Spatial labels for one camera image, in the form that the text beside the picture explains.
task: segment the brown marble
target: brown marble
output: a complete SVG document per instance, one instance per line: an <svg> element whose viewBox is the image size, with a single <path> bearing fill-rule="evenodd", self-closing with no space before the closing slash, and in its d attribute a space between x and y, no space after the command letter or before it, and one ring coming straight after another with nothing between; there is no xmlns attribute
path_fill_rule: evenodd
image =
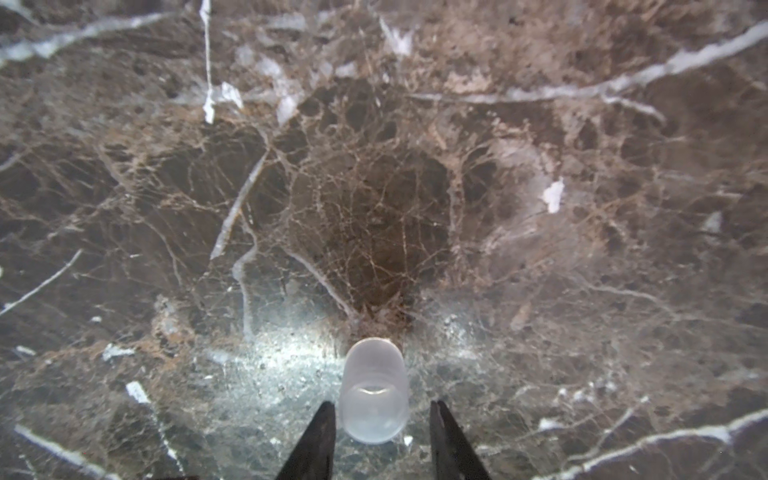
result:
<svg viewBox="0 0 768 480"><path fill-rule="evenodd" d="M335 478L431 478L438 398L493 478L768 478L768 33L665 63L764 2L213 0L212 124L199 1L5 3L0 477L273 478L386 336Z"/></svg>

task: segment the frosted plastic cylinder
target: frosted plastic cylinder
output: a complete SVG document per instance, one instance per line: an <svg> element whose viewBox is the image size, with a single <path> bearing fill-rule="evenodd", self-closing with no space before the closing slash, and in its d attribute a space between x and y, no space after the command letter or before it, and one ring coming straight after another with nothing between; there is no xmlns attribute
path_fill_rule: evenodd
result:
<svg viewBox="0 0 768 480"><path fill-rule="evenodd" d="M387 339L368 338L346 354L339 416L358 442L388 442L408 422L408 377L400 350Z"/></svg>

